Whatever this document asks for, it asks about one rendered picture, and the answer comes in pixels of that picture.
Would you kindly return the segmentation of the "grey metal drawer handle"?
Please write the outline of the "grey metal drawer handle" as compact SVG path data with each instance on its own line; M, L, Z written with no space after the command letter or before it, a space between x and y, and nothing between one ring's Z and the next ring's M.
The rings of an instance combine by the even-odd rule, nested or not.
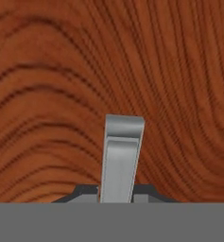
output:
M144 130L142 116L106 115L101 203L130 203Z

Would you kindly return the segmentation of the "reddish brown wooden drawer front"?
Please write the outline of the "reddish brown wooden drawer front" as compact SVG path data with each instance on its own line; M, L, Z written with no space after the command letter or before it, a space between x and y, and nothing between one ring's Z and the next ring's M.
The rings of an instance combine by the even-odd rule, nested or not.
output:
M139 183L224 202L224 0L0 0L0 202L100 183L109 113Z

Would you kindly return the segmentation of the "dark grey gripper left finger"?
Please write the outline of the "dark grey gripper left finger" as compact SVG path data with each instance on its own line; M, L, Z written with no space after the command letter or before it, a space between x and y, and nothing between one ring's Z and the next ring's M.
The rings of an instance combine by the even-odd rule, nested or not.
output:
M96 184L79 184L71 194L54 200L54 203L98 203L98 186Z

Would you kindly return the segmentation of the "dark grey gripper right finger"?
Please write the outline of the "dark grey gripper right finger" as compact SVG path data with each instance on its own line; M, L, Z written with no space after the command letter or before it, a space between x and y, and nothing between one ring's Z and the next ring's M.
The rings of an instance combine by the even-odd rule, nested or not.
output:
M152 184L135 184L131 197L132 203L176 202L175 199L160 194Z

